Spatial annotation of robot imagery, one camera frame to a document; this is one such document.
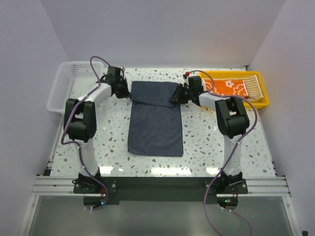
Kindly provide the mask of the dark grey towel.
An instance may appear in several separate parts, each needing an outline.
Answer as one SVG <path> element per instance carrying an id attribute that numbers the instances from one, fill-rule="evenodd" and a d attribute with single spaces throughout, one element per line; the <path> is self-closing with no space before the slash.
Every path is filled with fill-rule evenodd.
<path id="1" fill-rule="evenodd" d="M 128 152 L 143 156 L 183 156 L 181 106 L 170 102 L 177 86 L 174 82 L 132 82 Z"/>

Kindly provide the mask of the orange white patterned cloth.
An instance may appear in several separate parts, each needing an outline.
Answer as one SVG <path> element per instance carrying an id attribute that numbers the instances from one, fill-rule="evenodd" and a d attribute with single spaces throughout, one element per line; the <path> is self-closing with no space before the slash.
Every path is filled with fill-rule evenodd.
<path id="1" fill-rule="evenodd" d="M 248 98 L 249 96 L 244 80 L 220 79 L 214 81 L 215 84 L 213 87 L 213 81 L 211 79 L 202 79 L 204 90 L 210 91 L 216 95 L 238 95 L 244 98 Z"/>

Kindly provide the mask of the yellow striped Doraemon towel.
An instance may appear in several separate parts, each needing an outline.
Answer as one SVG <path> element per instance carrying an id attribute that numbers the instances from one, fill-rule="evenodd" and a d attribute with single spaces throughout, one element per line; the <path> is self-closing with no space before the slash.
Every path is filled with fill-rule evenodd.
<path id="1" fill-rule="evenodd" d="M 263 98 L 262 90 L 256 75 L 243 78 L 248 96 L 253 101 L 259 101 Z"/>

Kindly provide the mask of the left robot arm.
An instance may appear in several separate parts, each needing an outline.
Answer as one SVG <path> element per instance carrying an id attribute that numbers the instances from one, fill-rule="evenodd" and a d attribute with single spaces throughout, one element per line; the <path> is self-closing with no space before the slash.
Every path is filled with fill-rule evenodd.
<path id="1" fill-rule="evenodd" d="M 129 97 L 130 93 L 123 67 L 109 66 L 102 77 L 97 76 L 96 87 L 85 95 L 66 101 L 64 111 L 62 145 L 75 144 L 80 162 L 80 177 L 88 177 L 85 187 L 91 193 L 101 190 L 102 180 L 97 178 L 99 166 L 93 146 L 97 130 L 96 108 L 107 98 Z"/>

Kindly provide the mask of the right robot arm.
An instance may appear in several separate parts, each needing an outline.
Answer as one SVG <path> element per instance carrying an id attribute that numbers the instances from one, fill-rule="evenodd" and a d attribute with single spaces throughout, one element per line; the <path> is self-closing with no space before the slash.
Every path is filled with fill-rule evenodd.
<path id="1" fill-rule="evenodd" d="M 250 125 L 244 106 L 244 102 L 248 100 L 238 95 L 217 95 L 206 91 L 199 76 L 186 73 L 183 78 L 185 82 L 178 84 L 170 101 L 177 104 L 191 101 L 197 106 L 215 110 L 217 126 L 224 138 L 224 164 L 217 183 L 221 191 L 230 193 L 243 178 L 240 164 L 241 143 Z"/>

